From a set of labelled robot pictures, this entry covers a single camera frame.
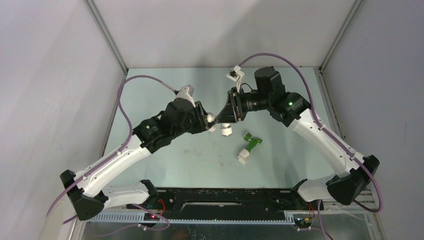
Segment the white plastic faucet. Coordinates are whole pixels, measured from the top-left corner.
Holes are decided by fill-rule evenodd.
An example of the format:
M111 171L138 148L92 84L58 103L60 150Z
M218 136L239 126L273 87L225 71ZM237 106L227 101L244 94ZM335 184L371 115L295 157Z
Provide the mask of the white plastic faucet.
M208 123L213 123L216 118L216 115L213 113L208 113L206 120ZM233 134L233 129L230 123L221 123L220 124L220 134L224 137L229 137Z

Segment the green plastic faucet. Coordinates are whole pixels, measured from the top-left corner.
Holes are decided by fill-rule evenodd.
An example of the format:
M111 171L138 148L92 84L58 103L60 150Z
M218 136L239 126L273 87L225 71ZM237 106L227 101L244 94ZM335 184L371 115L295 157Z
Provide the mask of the green plastic faucet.
M246 133L243 136L243 139L248 142L248 146L245 148L249 153L256 147L258 144L261 144L263 140L259 137L253 136L251 133Z

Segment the white elbow fitting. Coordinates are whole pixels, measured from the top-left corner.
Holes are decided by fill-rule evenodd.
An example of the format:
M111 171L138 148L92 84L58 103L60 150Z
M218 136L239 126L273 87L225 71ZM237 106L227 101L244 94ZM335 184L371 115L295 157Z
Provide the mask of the white elbow fitting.
M250 152L249 152L246 148L243 148L243 149L239 152L239 154L238 154L238 156L237 156L237 160L238 160L241 164L245 165L245 164L247 163L247 161L248 161L248 157L249 157L249 155L250 155Z
M209 127L209 129L207 130L208 132L214 132L216 130L216 125L213 124Z

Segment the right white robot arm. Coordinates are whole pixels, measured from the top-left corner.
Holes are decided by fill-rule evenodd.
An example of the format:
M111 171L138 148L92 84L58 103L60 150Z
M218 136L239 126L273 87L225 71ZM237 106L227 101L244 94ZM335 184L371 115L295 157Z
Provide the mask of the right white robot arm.
M315 200L334 199L348 206L372 181L380 162L374 155L364 156L327 128L311 103L299 93L286 91L280 73L272 66L254 72L256 89L242 90L244 73L236 66L227 74L237 85L227 92L227 101L217 116L207 116L210 124L236 124L247 113L266 110L270 116L293 130L326 159L334 173L318 179L303 179L291 191L291 204L304 209Z

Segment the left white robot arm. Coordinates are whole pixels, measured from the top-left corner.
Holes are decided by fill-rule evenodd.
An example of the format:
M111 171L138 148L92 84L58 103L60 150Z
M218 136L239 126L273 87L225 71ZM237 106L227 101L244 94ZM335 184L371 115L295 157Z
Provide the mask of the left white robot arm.
M198 134L214 126L215 116L202 104L183 98L168 103L165 110L143 120L120 147L86 169L66 170L60 175L66 194L80 221L89 220L106 208L142 204L153 208L158 191L150 180L140 180L134 186L113 189L111 180L136 162L147 158L172 140L185 134Z

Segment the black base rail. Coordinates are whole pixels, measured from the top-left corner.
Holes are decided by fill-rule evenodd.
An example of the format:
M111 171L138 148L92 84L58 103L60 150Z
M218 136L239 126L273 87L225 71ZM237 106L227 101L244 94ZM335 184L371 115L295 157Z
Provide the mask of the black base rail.
M166 219L283 220L289 211L323 210L289 188L155 187L153 195L136 204L159 211Z

